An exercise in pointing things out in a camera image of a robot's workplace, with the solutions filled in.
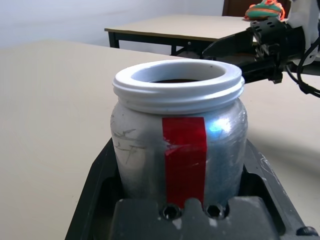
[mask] robotic arm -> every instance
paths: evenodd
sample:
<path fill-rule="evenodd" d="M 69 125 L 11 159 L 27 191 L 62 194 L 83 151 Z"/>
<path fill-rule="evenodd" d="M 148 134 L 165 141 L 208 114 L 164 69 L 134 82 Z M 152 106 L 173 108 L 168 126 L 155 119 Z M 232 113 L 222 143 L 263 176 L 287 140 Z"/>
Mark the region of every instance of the robotic arm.
<path fill-rule="evenodd" d="M 204 56 L 225 57 L 255 49 L 255 62 L 239 65 L 246 83 L 269 79 L 281 83 L 286 70 L 305 94 L 320 97 L 320 91 L 302 81 L 303 65 L 312 63 L 320 43 L 318 22 L 320 0 L 291 0 L 288 20 L 275 17 L 253 21 L 245 31 L 224 37 L 203 51 Z M 294 62 L 297 78 L 287 64 Z"/>

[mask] orange and green object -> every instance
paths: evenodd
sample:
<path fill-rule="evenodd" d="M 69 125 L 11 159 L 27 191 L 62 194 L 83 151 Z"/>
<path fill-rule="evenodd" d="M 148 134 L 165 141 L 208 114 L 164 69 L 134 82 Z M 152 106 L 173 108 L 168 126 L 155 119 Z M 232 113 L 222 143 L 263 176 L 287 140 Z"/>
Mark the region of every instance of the orange and green object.
<path fill-rule="evenodd" d="M 277 0 L 263 0 L 259 4 L 250 5 L 245 12 L 244 18 L 249 20 L 263 20 L 269 17 L 279 17 L 280 20 L 285 18 L 285 10 Z"/>

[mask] white plastic rim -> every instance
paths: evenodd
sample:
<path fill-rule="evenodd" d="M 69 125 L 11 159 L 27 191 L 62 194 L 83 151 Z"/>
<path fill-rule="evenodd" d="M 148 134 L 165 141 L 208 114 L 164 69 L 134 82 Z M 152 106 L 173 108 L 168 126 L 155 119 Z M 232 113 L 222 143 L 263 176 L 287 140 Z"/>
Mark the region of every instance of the white plastic rim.
<path fill-rule="evenodd" d="M 163 80 L 197 80 L 157 83 Z M 129 109 L 161 115 L 212 111 L 231 104 L 244 90 L 239 67 L 211 60 L 177 59 L 148 62 L 118 72 L 113 90 Z"/>

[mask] table top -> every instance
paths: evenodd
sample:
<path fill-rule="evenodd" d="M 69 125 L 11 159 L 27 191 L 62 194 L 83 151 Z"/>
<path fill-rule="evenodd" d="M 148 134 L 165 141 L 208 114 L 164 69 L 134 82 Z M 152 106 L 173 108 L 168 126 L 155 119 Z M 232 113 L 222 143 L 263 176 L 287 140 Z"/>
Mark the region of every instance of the table top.
<path fill-rule="evenodd" d="M 65 238 L 91 164 L 111 137 L 115 74 L 175 58 L 51 40 L 0 50 L 3 239 Z M 278 85 L 246 85 L 241 99 L 249 139 L 271 162 L 303 221 L 320 232 L 320 100 L 304 95 L 286 74 Z"/>
<path fill-rule="evenodd" d="M 250 22 L 235 16 L 168 15 L 122 26 L 108 27 L 114 33 L 215 41 L 246 30 Z"/>

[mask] white wall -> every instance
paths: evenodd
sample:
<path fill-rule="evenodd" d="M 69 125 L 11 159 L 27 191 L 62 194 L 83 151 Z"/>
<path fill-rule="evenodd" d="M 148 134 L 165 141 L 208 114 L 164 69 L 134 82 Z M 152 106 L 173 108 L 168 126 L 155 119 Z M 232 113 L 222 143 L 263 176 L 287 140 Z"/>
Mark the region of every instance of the white wall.
<path fill-rule="evenodd" d="M 108 46 L 104 28 L 184 12 L 185 0 L 2 0 L 0 48 L 43 39 Z M 168 46 L 128 43 L 121 48 L 169 53 Z"/>
<path fill-rule="evenodd" d="M 191 15 L 221 16 L 225 0 L 185 0 L 185 13 Z"/>

